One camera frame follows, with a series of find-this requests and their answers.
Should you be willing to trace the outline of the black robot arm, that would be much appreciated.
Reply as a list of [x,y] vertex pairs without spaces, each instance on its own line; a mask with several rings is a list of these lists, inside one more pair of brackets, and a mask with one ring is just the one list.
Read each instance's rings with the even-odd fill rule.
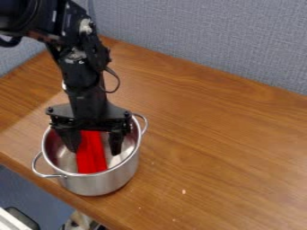
[[77,152],[82,132],[105,131],[111,152],[119,155],[133,112],[109,101],[102,74],[113,71],[110,50],[87,10],[73,0],[0,0],[0,34],[11,38],[0,39],[4,48],[26,37],[44,43],[62,70],[69,103],[54,105],[46,113],[66,147]]

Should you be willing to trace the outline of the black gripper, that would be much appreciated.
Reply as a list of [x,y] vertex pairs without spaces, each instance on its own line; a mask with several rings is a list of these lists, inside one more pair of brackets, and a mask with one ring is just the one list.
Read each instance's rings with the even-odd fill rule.
[[46,109],[66,147],[75,153],[82,142],[79,130],[98,130],[110,132],[111,152],[119,155],[125,134],[131,132],[133,112],[114,105],[101,88],[69,92],[67,95],[70,103]]

